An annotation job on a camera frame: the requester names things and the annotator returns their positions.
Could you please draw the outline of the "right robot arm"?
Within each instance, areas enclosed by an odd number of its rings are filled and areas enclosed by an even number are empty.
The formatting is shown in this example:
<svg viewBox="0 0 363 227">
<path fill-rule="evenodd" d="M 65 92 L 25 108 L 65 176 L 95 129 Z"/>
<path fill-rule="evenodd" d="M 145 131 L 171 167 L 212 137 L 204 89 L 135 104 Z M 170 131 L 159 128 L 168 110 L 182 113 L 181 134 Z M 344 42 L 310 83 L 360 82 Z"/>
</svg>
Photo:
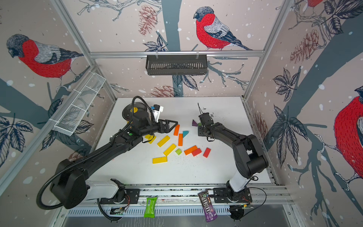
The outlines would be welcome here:
<svg viewBox="0 0 363 227">
<path fill-rule="evenodd" d="M 239 134 L 221 123 L 199 125 L 198 135 L 211 138 L 213 141 L 221 141 L 233 151 L 237 171 L 227 181 L 226 188 L 222 190 L 223 194 L 217 197 L 226 198 L 230 202 L 251 202 L 247 197 L 249 191 L 247 184 L 256 174 L 268 167 L 268 159 L 257 137 L 253 134 L 248 136 Z"/>
</svg>

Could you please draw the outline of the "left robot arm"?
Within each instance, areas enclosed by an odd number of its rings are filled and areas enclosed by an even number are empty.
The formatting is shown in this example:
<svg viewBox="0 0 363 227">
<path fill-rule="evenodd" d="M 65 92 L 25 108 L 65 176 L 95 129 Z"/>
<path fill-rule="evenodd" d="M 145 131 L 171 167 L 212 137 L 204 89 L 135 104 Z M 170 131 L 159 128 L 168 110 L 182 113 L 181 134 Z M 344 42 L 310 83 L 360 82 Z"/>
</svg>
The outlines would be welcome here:
<svg viewBox="0 0 363 227">
<path fill-rule="evenodd" d="M 40 188 L 36 204 L 42 210 L 59 207 L 71 209 L 84 200 L 89 200 L 95 187 L 87 180 L 105 164 L 143 143 L 143 137 L 155 133 L 167 134 L 177 125 L 177 121 L 160 119 L 163 107 L 150 107 L 140 96 L 135 96 L 122 113 L 127 124 L 114 134 L 110 141 L 88 156 L 77 161 L 63 160 L 55 174 Z"/>
</svg>

